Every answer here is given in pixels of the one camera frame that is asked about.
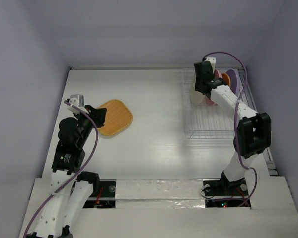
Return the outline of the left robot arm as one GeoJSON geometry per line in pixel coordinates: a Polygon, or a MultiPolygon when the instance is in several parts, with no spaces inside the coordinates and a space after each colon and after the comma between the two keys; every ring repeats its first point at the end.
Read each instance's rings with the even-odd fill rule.
{"type": "Polygon", "coordinates": [[[99,175],[83,170],[90,161],[85,158],[83,147],[91,131],[104,126],[107,110],[67,105],[73,117],[59,123],[50,195],[32,216],[23,234],[25,238],[71,238],[85,202],[100,190],[99,175]]]}

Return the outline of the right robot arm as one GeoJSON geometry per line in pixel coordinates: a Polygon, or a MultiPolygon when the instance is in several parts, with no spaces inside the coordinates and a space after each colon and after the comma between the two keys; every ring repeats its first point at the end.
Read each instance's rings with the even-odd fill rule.
{"type": "Polygon", "coordinates": [[[216,103],[234,122],[235,153],[219,180],[204,183],[207,197],[232,196],[245,181],[245,173],[257,155],[271,145],[271,119],[242,102],[228,84],[215,75],[207,60],[194,64],[195,90],[216,103]]]}

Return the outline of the square woven bamboo plate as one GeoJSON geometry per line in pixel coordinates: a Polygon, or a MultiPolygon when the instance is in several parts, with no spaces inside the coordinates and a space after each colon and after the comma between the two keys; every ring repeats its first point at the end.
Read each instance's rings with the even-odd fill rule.
{"type": "Polygon", "coordinates": [[[100,108],[106,108],[105,125],[98,129],[103,136],[114,136],[126,129],[133,121],[133,114],[126,105],[118,100],[109,100],[100,108]]]}

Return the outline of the cream round plate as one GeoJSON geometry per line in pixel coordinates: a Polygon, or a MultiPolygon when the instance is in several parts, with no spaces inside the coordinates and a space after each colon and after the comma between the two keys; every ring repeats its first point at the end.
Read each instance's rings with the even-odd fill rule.
{"type": "Polygon", "coordinates": [[[190,100],[193,106],[198,106],[205,103],[205,95],[198,91],[191,91],[190,100]]]}

